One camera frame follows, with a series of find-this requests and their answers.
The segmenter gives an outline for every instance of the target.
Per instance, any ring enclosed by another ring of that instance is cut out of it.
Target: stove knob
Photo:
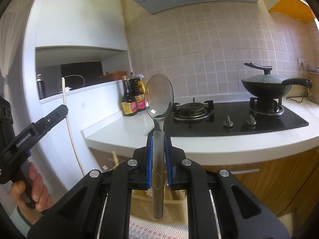
[[[232,122],[229,118],[229,116],[227,117],[227,120],[225,120],[223,122],[223,125],[224,127],[227,127],[227,128],[232,128],[232,126],[234,125],[234,122]]]
[[[252,126],[252,127],[256,125],[256,120],[252,114],[249,115],[248,119],[246,120],[246,123],[248,126]]]

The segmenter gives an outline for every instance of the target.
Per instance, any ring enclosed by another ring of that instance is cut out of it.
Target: human hand
[[[35,202],[35,209],[29,208],[21,197],[21,194],[26,190],[26,185],[23,181],[18,181],[11,186],[11,197],[20,209],[23,216],[34,225],[42,216],[41,212],[51,208],[52,197],[49,195],[46,185],[43,183],[42,175],[33,163],[30,163],[28,176],[32,181],[31,197]]]

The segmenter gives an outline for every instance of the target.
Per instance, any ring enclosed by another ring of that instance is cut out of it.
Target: electrical outlet
[[[309,68],[309,62],[305,59],[298,58],[298,66],[300,69],[306,70]]]

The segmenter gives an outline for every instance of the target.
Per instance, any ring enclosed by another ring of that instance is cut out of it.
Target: black glass cooktop
[[[246,124],[249,114],[249,102],[215,103],[214,114],[203,120],[175,120],[171,112],[165,120],[164,131],[171,137],[213,137],[257,134],[309,125],[307,121],[287,108],[282,115],[276,117],[255,113],[256,125],[254,127]],[[223,125],[227,116],[233,121],[231,129]]]

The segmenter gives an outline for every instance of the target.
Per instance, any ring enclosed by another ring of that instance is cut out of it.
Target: gas stove
[[[174,103],[164,131],[171,137],[210,137],[257,134],[308,126],[281,105],[281,100],[251,98],[245,102]]]

